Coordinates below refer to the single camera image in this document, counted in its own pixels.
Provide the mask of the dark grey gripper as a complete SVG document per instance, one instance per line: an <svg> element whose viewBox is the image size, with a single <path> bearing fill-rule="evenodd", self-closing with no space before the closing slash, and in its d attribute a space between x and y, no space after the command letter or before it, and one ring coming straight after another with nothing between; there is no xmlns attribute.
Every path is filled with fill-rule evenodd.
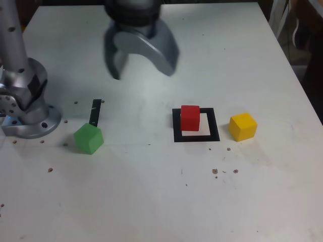
<svg viewBox="0 0 323 242"><path fill-rule="evenodd" d="M161 19L141 27L112 21L103 42L106 68L116 80L121 79L129 54L144 56L166 76L176 70L179 48L171 30Z"/></svg>

